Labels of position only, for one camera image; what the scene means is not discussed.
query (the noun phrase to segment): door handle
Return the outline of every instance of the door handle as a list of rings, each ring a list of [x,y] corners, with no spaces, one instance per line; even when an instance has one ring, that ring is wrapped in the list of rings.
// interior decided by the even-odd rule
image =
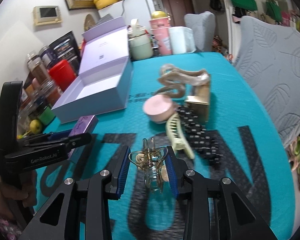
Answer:
[[[168,15],[168,20],[171,21],[171,16],[173,16],[172,14],[167,13]]]

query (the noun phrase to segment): hand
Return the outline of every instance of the hand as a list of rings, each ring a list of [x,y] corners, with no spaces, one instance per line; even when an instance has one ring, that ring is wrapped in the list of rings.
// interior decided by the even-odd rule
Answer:
[[[28,179],[25,183],[22,184],[22,189],[18,189],[14,186],[3,183],[0,180],[0,214],[5,216],[9,220],[13,220],[14,217],[3,197],[11,198],[13,200],[22,200],[22,204],[24,207],[31,207],[37,204],[37,172],[27,172],[25,177],[27,177]]]

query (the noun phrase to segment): pink round compact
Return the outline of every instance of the pink round compact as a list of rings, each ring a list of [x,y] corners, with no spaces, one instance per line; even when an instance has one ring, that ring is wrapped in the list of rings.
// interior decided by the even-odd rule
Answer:
[[[143,104],[143,112],[154,122],[164,122],[175,112],[173,101],[167,95],[155,95]]]

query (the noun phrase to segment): red cup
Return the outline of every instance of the red cup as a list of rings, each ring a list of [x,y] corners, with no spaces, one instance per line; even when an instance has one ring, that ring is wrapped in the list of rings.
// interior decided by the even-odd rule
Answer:
[[[50,70],[49,75],[56,82],[56,84],[64,92],[75,80],[75,73],[66,59],[61,60],[55,64]]]

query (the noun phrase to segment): brown door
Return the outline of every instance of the brown door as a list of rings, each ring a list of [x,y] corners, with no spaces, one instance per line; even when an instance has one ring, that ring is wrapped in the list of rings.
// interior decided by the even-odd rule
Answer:
[[[171,26],[185,26],[184,16],[194,13],[192,0],[162,0],[162,3],[171,15]]]

